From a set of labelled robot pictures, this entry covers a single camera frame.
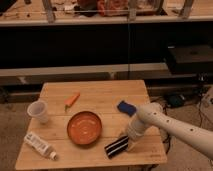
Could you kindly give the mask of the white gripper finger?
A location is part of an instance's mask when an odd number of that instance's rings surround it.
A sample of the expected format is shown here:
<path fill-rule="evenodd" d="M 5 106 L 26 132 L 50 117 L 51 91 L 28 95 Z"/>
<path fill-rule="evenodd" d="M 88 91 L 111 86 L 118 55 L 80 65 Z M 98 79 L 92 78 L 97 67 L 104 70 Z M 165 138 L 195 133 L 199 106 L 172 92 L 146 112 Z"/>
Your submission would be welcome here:
<path fill-rule="evenodd" d="M 133 140 L 129 139 L 129 140 L 128 140 L 128 145 L 127 145 L 126 151 L 127 151 L 127 152 L 132 151 L 132 149 L 136 146 L 136 144 L 137 144 L 136 141 L 133 141 Z"/>

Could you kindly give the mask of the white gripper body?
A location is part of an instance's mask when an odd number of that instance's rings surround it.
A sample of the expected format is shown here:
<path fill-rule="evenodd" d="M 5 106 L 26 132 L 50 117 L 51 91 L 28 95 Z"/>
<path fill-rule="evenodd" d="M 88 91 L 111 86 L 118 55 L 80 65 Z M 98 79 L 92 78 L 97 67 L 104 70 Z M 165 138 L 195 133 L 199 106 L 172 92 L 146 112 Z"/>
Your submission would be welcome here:
<path fill-rule="evenodd" d="M 138 141 L 146 129 L 147 125 L 138 116 L 134 116 L 127 124 L 125 133 L 132 141 Z"/>

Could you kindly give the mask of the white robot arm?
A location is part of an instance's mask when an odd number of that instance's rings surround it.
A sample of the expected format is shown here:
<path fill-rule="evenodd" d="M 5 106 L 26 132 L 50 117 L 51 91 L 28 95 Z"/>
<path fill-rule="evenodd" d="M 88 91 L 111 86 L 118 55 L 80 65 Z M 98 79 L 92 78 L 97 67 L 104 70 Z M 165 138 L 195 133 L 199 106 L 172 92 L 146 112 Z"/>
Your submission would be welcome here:
<path fill-rule="evenodd" d="M 213 160 L 213 132 L 165 115 L 162 106 L 156 102 L 136 108 L 136 113 L 125 128 L 125 134 L 136 142 L 150 126 L 165 130 Z"/>

